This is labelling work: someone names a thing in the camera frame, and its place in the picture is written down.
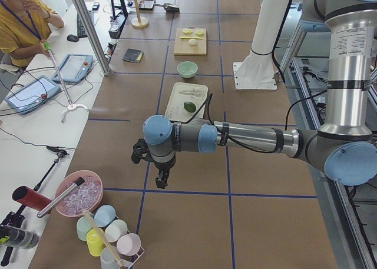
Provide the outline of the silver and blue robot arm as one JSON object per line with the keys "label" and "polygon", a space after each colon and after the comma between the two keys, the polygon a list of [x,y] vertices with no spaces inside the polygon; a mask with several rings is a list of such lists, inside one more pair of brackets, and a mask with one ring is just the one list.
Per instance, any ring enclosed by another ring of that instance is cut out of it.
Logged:
{"label": "silver and blue robot arm", "polygon": [[347,186],[364,184],[376,175],[376,147],[365,124],[376,0],[303,0],[302,19],[323,22],[331,31],[323,125],[317,131],[282,131],[210,119],[172,122],[153,115],[143,124],[144,136],[134,145],[132,160],[158,168],[158,188],[167,186],[177,152],[210,153],[218,146],[284,153]]}

